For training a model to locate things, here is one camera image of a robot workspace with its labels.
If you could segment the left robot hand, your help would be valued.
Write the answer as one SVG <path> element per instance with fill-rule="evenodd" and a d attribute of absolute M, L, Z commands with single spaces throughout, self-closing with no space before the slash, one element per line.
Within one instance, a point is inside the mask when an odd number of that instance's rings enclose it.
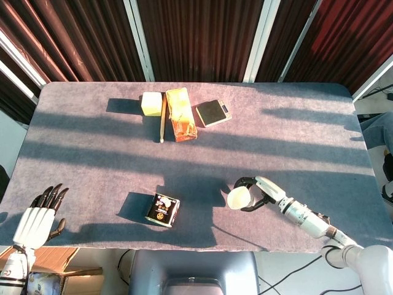
<path fill-rule="evenodd" d="M 38 195 L 23 213 L 13 237 L 15 246 L 37 250 L 47 241 L 59 236 L 66 226 L 66 219 L 52 229 L 60 205 L 68 192 L 61 183 L 49 186 Z"/>

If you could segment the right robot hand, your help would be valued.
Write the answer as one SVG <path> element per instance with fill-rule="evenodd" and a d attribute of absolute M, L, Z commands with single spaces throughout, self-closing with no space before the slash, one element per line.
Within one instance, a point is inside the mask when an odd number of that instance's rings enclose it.
<path fill-rule="evenodd" d="M 286 198 L 285 191 L 269 179 L 246 176 L 235 182 L 227 196 L 227 204 L 233 210 L 252 212 L 267 203 L 279 205 Z"/>

